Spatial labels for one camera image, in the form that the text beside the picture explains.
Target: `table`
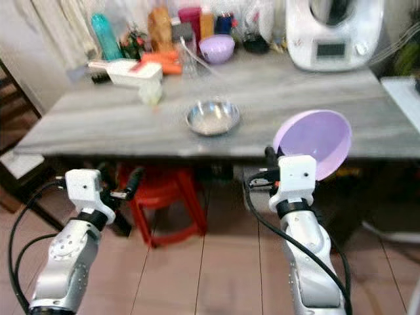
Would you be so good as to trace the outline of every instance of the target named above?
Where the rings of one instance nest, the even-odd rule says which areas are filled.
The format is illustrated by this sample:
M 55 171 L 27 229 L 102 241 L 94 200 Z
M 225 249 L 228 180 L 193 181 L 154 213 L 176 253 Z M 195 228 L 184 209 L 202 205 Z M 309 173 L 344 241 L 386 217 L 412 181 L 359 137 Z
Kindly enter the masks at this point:
M 157 108 L 136 89 L 94 86 L 65 94 L 15 151 L 45 157 L 261 160 L 278 128 L 311 109 L 344 114 L 353 129 L 350 158 L 418 158 L 420 137 L 368 69 L 341 73 L 298 70 L 286 54 L 238 51 L 229 63 L 195 79 L 166 77 Z M 197 100 L 224 98 L 241 112 L 230 133 L 205 138 L 185 115 Z

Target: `plastic bottle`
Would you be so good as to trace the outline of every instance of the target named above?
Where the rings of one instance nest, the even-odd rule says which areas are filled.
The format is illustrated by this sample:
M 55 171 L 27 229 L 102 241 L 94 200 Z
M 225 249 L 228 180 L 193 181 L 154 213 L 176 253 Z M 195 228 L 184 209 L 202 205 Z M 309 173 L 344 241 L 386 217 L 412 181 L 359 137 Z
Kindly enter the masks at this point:
M 210 37 L 215 33 L 214 16 L 209 7 L 203 7 L 201 16 L 199 18 L 199 28 L 201 32 L 201 39 Z
M 106 60 L 123 58 L 108 19 L 103 14 L 94 14 L 91 24 L 102 47 L 104 58 Z

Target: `teal bottle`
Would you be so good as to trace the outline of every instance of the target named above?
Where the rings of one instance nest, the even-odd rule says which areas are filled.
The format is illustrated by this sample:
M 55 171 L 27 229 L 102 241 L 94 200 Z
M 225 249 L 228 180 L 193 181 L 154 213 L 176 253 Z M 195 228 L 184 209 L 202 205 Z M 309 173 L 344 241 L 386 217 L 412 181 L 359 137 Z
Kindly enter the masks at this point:
M 91 18 L 91 24 L 102 47 L 104 58 L 106 60 L 123 58 L 108 19 L 103 14 L 94 14 Z

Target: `tiled floor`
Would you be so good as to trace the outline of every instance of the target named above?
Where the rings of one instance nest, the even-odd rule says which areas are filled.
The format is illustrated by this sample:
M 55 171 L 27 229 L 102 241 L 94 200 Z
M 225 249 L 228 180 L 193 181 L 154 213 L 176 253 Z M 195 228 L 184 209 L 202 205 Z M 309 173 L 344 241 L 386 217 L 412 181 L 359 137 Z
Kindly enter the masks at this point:
M 128 239 L 106 230 L 79 314 L 294 314 L 280 241 L 245 210 L 240 184 L 214 184 L 207 192 L 209 231 L 204 238 L 149 250 L 136 230 Z M 61 215 L 71 213 L 63 192 L 45 195 L 44 202 Z M 0 209 L 0 313 L 4 315 L 22 314 L 5 263 L 15 218 Z M 269 219 L 277 222 L 274 216 Z M 159 216 L 157 229 L 180 221 L 184 221 L 180 209 L 170 209 Z M 51 229 L 29 214 L 16 247 L 47 232 Z M 24 259 L 20 279 L 29 297 L 47 246 L 47 241 L 35 246 Z M 415 262 L 420 260 L 420 248 L 382 243 L 359 230 L 345 250 L 352 267 L 354 314 L 404 314 L 420 275 Z M 339 258 L 333 256 L 333 263 L 342 277 Z

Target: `lavender bowl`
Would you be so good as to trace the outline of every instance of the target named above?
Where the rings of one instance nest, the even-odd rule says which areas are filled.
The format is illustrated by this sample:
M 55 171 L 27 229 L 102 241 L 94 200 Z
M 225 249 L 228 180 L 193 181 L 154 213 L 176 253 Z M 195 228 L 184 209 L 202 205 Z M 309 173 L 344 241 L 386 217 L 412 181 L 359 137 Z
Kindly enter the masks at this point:
M 199 48 L 206 61 L 211 64 L 222 64 L 232 56 L 235 41 L 229 35 L 214 35 L 200 41 Z

